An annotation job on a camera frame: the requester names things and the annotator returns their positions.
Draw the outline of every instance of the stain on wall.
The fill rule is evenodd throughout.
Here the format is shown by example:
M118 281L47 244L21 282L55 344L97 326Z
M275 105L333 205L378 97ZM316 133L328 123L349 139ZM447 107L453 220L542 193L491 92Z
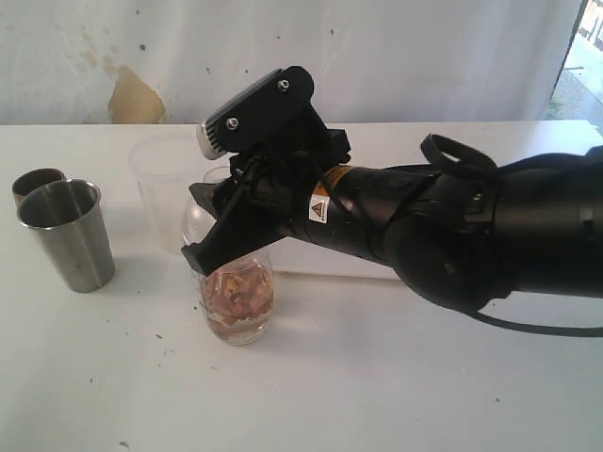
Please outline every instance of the stain on wall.
M108 103L113 124L158 124L166 107L130 68L121 66Z

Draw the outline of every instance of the white tabletop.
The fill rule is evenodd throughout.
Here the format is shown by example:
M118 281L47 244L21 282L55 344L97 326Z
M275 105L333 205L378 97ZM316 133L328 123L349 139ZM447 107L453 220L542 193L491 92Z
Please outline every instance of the white tabletop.
M345 127L353 163L374 167L420 163L430 131L500 164L603 143L584 121ZM265 337L215 339L186 263L153 246L126 167L132 144L175 129L192 132L0 127L0 451L600 450L603 340L483 326L399 282L291 274ZM15 219L12 180L44 166L103 190L118 272L95 293L70 292ZM603 324L601 300L524 294L488 309Z

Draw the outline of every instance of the metal cup rim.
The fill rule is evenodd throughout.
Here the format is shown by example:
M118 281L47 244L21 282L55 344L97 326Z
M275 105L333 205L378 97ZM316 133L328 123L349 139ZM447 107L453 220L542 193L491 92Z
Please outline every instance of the metal cup rim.
M53 186L53 185L58 185L58 184L73 184L73 183L84 183L85 185L91 187L94 189L94 191L96 192L96 201L94 202L94 205L88 210L88 212L86 212L85 214L83 214L82 216L72 220L72 221L68 221L66 223L61 223L58 224L57 226L34 226L33 224L29 224L26 223L25 221L22 220L21 217L21 212L24 209L24 206L27 205L27 200L31 200L33 199L32 195L35 195L37 192L42 191L44 188L48 187L48 186ZM57 228L62 228L63 226L66 226L68 224L72 224L78 220L80 220L81 218L86 217L87 215L90 214L90 212L92 211L92 209L98 205L101 201L101 189L94 183L87 181L86 179L78 179L78 178L70 178L70 179L63 179L60 181L54 181L54 182L50 182L48 184L45 184L43 186L39 186L38 188L36 188L35 190L31 191L27 196L24 197L23 201L21 202L21 204L19 204L19 208L17 209L17 218L19 219L19 222L21 224L23 224L26 228L34 230L34 231L52 231L54 229Z

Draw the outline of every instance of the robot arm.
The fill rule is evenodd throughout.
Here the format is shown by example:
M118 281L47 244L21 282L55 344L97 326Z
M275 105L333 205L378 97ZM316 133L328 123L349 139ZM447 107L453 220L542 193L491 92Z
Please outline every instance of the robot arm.
M391 266L421 297L482 321L479 310L512 291L603 298L601 149L498 168L430 135L427 165L356 168L345 131L327 129L311 106L313 91L303 68L278 70L202 125L206 157L234 155L229 179L190 187L217 219L182 249L193 269L208 275L289 236Z

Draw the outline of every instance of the clear glass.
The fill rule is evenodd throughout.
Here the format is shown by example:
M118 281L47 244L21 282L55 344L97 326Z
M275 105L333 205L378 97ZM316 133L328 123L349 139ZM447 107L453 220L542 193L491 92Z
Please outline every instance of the clear glass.
M199 182L204 161L194 134L168 134L137 144L129 156L144 210L158 244L179 254L188 186Z
M228 167L218 167L205 175L204 182L216 184L229 175ZM214 223L189 197L182 220L184 242L201 242ZM231 346L244 346L262 336L274 304L268 248L236 259L208 277L192 273L207 324L219 339Z
M219 339L244 346L264 334L274 304L268 249L236 259L207 277L197 274L197 281L207 325Z

